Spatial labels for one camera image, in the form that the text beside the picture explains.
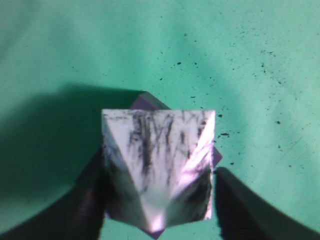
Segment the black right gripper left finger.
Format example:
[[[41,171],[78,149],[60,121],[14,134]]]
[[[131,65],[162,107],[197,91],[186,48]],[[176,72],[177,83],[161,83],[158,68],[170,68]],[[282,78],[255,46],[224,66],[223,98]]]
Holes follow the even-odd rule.
[[[105,172],[99,149],[74,187],[45,210],[0,235],[2,240],[98,240],[105,218]]]

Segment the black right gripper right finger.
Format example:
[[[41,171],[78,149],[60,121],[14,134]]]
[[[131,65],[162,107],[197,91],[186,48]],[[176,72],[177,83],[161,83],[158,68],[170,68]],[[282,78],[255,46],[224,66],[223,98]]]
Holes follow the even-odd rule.
[[[215,175],[215,212],[224,240],[318,240],[320,233],[262,199],[229,169]]]

